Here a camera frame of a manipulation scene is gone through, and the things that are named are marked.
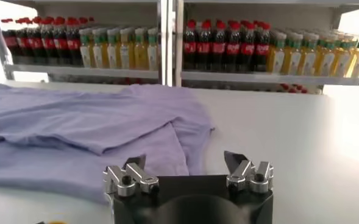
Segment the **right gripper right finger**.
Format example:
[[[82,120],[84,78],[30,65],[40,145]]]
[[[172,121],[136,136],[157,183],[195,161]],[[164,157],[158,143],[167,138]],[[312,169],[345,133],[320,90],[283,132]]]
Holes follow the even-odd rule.
[[[256,166],[245,155],[224,152],[224,159],[230,174],[226,186],[231,194],[250,191],[265,194],[273,189],[274,167],[270,162],[261,161]]]

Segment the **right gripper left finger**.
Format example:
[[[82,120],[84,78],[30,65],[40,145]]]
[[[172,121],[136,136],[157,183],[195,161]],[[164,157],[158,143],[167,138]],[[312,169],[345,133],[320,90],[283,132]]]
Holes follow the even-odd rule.
[[[139,189],[142,193],[154,195],[160,190],[156,176],[144,171],[146,155],[128,158],[122,168],[107,166],[104,174],[104,191],[107,195],[131,197]]]

